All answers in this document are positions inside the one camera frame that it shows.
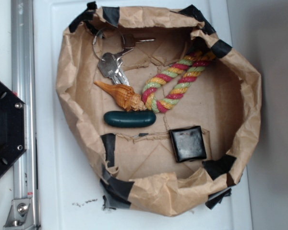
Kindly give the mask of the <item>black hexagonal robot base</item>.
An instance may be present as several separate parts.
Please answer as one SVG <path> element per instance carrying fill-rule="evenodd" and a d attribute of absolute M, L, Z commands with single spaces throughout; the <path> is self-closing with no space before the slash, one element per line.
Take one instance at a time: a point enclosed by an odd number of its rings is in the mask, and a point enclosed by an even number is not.
<path fill-rule="evenodd" d="M 25 103 L 0 81 L 0 178 L 26 150 Z"/>

